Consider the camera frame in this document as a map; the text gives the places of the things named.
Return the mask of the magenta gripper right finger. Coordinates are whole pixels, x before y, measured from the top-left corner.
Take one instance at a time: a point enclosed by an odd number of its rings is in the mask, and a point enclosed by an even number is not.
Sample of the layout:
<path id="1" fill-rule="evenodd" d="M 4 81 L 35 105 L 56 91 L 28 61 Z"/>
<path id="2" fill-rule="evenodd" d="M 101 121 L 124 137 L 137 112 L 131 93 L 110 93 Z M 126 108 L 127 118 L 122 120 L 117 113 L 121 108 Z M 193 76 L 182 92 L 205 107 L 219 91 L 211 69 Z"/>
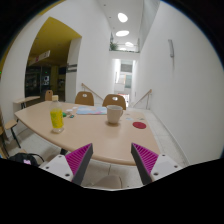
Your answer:
<path id="1" fill-rule="evenodd" d="M 168 155 L 156 154 L 136 143 L 131 144 L 131 154 L 143 185 L 147 185 L 182 169 Z"/>

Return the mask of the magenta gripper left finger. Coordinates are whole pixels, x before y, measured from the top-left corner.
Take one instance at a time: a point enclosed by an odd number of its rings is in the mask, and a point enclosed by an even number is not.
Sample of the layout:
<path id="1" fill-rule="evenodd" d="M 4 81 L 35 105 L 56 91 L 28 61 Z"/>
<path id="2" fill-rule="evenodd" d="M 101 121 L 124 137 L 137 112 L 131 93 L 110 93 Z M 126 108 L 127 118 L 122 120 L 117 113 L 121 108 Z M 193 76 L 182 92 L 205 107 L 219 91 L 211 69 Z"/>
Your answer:
<path id="1" fill-rule="evenodd" d="M 42 169 L 76 185 L 81 185 L 92 154 L 93 145 L 87 144 L 67 155 L 57 155 L 43 165 Z"/>

